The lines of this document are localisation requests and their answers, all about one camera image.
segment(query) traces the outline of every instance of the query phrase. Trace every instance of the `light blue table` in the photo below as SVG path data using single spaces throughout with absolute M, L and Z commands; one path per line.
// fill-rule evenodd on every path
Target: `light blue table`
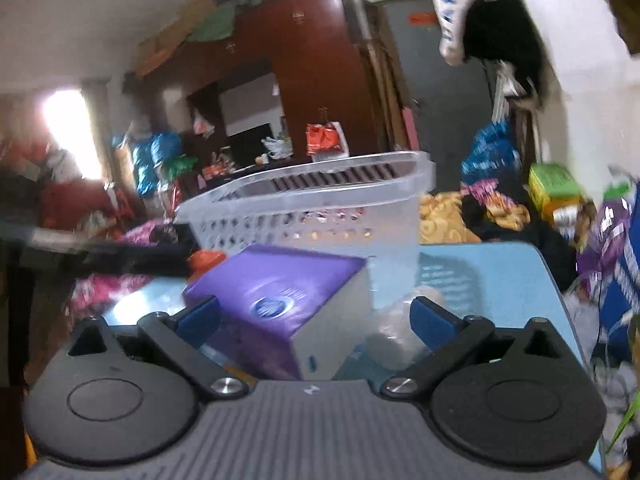
M 479 314 L 495 326 L 522 328 L 531 317 L 546 317 L 581 363 L 585 363 L 564 303 L 538 250 L 519 242 L 432 245 L 420 248 L 417 285 L 431 285 L 444 295 L 457 316 Z M 121 300 L 104 318 L 110 325 L 135 324 L 149 312 L 174 314 L 184 307 L 184 280 L 159 278 Z M 357 350 L 336 379 L 367 378 L 381 384 L 386 370 Z M 602 470 L 598 449 L 591 465 Z

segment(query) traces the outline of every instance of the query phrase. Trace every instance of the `plastic laundry basket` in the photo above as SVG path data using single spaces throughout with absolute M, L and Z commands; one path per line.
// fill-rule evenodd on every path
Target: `plastic laundry basket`
M 366 257 L 380 308 L 415 285 L 420 196 L 433 187 L 425 152 L 356 156 L 240 178 L 187 200 L 175 221 L 229 254 L 260 242 Z

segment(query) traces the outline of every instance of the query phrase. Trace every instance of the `purple box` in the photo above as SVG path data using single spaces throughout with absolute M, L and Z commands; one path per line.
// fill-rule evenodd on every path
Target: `purple box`
M 330 380 L 365 333 L 372 308 L 362 258 L 254 244 L 187 286 L 187 306 L 218 298 L 209 345 L 247 372 Z

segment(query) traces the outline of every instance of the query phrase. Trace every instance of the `brown cabinet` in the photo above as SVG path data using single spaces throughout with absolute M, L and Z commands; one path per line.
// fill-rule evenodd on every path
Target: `brown cabinet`
M 268 0 L 244 10 L 231 38 L 185 43 L 144 79 L 143 91 L 159 95 L 180 88 L 190 95 L 261 59 L 270 61 L 280 85 L 297 161 L 308 160 L 306 125 L 321 120 L 322 108 L 330 120 L 340 121 L 352 155 L 384 149 L 378 145 L 372 93 L 341 0 Z M 150 113 L 157 116 L 152 124 L 162 123 L 161 110 Z

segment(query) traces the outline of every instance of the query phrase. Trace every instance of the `bright window light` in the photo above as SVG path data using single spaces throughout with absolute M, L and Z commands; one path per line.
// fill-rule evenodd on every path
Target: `bright window light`
M 79 90 L 61 90 L 44 103 L 44 118 L 58 146 L 76 160 L 84 178 L 100 179 L 102 168 L 95 151 L 89 110 Z

